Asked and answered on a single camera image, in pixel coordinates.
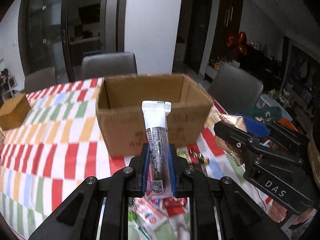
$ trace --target white lettering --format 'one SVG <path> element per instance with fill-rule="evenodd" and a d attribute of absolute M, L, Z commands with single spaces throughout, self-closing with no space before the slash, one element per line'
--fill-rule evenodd
<path fill-rule="evenodd" d="M 270 187 L 272 185 L 272 182 L 268 180 L 268 182 L 265 184 L 266 187 Z"/>
<path fill-rule="evenodd" d="M 272 190 L 273 190 L 274 192 L 277 192 L 278 186 L 274 187 Z"/>
<path fill-rule="evenodd" d="M 284 190 L 281 191 L 281 193 L 279 194 L 279 197 L 283 197 L 284 193 L 286 193 Z"/>

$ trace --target striped tablecloth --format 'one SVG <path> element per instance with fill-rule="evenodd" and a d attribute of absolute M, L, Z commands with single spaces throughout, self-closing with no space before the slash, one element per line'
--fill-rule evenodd
<path fill-rule="evenodd" d="M 27 95 L 32 110 L 20 128 L 5 133 L 0 151 L 0 212 L 21 239 L 32 232 L 88 176 L 103 179 L 128 166 L 131 156 L 110 158 L 95 114 L 102 79 L 59 84 Z M 225 113 L 215 102 L 213 108 Z M 215 144 L 204 128 L 188 146 L 210 158 L 207 172 L 230 176 L 265 211 L 268 198 L 244 180 L 243 167 Z M 189 239 L 188 209 L 169 208 L 152 239 Z M 143 239 L 129 226 L 129 239 Z"/>

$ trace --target open cardboard box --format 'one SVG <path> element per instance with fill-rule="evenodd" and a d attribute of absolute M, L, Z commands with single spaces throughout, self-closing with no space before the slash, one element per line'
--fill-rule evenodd
<path fill-rule="evenodd" d="M 210 95 L 183 74 L 105 77 L 96 114 L 111 157 L 139 155 L 143 143 L 148 142 L 143 100 L 172 103 L 168 137 L 176 147 L 196 142 L 213 104 Z"/>

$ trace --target red balloon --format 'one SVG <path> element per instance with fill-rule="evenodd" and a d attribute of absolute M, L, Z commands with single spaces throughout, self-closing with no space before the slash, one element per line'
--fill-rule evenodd
<path fill-rule="evenodd" d="M 243 44 L 238 44 L 238 51 L 243 55 L 247 55 L 248 54 L 247 48 Z"/>
<path fill-rule="evenodd" d="M 245 32 L 239 32 L 239 34 L 238 34 L 238 43 L 247 44 L 247 35 L 245 35 Z"/>
<path fill-rule="evenodd" d="M 230 36 L 227 40 L 227 46 L 228 48 L 233 47 L 234 45 L 237 44 L 237 38 L 235 36 Z"/>

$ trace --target gold biscuit wrapper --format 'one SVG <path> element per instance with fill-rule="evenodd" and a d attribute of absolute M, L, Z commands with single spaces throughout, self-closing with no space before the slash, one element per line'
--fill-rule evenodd
<path fill-rule="evenodd" d="M 235 116 L 229 114 L 220 114 L 218 112 L 210 113 L 206 122 L 206 125 L 209 127 L 213 127 L 217 122 L 224 121 L 230 125 L 235 126 L 242 131 L 247 132 L 247 128 L 245 126 L 244 120 L 242 116 Z M 241 150 L 237 147 L 234 147 L 227 143 L 225 140 L 222 140 L 218 136 L 215 136 L 216 144 L 228 154 L 230 154 L 235 160 L 238 166 L 242 165 L 244 162 L 241 158 Z"/>

